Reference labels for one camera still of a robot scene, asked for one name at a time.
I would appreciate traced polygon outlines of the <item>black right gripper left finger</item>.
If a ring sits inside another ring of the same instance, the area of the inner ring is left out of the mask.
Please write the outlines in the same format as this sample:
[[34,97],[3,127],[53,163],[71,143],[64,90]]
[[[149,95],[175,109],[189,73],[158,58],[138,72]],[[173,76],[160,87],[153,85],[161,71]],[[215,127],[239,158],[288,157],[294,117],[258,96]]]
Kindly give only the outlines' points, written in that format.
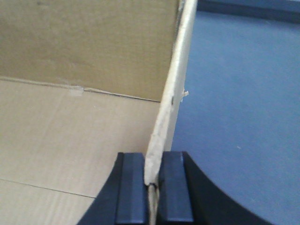
[[148,197],[140,152],[119,152],[113,169],[79,225],[147,225]]

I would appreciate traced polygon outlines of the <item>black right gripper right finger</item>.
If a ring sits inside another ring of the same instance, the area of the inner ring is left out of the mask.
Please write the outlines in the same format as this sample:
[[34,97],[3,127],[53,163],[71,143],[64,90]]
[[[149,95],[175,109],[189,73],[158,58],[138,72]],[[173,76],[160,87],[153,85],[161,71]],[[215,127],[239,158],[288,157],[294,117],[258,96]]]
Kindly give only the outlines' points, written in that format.
[[268,225],[219,189],[187,152],[163,153],[158,225]]

